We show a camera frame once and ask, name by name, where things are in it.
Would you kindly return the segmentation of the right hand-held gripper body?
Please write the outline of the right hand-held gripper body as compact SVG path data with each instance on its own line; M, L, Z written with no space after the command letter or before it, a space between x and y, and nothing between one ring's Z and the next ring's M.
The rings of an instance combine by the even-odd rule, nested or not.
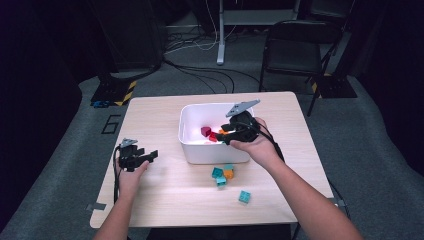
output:
M230 118L229 124L234 124L234 131L229 131L234 136L233 140L253 142L259 134L259 124L248 111L249 108L260 102L255 99L247 102L235 103L226 114Z

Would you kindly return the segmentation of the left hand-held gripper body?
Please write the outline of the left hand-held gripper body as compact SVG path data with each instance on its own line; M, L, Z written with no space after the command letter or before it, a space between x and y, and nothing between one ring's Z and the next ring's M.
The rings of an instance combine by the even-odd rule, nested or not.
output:
M121 169L128 172L133 172L142 163L141 156L135 156L135 150L140 149L137 145L137 140L124 138L118 146L119 157L118 162Z

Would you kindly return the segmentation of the white plastic storage bin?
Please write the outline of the white plastic storage bin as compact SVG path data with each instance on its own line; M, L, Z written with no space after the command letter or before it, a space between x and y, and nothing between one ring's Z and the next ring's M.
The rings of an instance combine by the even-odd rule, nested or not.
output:
M186 161L190 164L245 163L250 157L223 141L212 142L201 134L202 127L210 127L219 134L221 125L229 124L226 116L235 103L191 104L182 108L179 120L178 139ZM248 111L254 116L252 107Z

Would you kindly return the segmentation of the person's left hand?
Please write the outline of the person's left hand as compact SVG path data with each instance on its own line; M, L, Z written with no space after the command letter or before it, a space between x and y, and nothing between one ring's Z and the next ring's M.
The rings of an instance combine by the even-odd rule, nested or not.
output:
M119 200L133 200L138 192L141 176L149 166L148 161L144 161L133 172L124 171L122 168L117 167L118 171L118 199Z

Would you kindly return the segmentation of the person's right hand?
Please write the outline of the person's right hand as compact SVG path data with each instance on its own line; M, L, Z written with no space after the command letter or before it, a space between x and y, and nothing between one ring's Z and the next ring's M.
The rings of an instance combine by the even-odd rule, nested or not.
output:
M284 166L284 162L277 153L273 137L267 129L266 122L259 117L256 117L256 121L260 126L260 133L253 142L232 140L230 145L235 149L248 153L256 163L271 173L277 168Z

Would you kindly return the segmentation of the black stand base striped edge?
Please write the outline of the black stand base striped edge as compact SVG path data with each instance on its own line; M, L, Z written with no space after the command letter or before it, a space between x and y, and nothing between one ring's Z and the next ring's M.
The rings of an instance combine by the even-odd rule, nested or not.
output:
M97 87L91 102L109 101L110 106L126 105L133 93L137 81L132 78L117 78L110 74L99 76Z

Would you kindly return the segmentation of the black folding chair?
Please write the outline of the black folding chair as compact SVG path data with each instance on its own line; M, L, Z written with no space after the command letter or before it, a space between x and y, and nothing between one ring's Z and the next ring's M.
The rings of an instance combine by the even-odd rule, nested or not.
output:
M330 57L343 36L338 25L327 21L284 20L268 31L260 72L306 77L319 84L325 79Z

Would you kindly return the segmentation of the person's dark lap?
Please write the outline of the person's dark lap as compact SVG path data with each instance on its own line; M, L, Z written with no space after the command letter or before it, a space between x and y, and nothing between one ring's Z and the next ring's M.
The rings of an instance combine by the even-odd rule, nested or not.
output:
M287 224L152 228L146 240L291 240Z

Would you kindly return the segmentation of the dark cabinet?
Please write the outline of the dark cabinet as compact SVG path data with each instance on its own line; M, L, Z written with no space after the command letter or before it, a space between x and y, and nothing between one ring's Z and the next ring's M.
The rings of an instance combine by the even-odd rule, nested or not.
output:
M152 0L90 0L117 70L157 68L167 35Z

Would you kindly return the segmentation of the white desk frame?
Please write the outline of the white desk frame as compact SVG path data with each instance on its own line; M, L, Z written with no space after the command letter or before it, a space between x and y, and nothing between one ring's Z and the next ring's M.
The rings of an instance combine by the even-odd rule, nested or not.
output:
M217 51L218 65L224 64L225 29L228 26L268 26L282 20L296 19L301 0L294 0L292 9L277 10L225 10L224 0L219 0L219 43Z

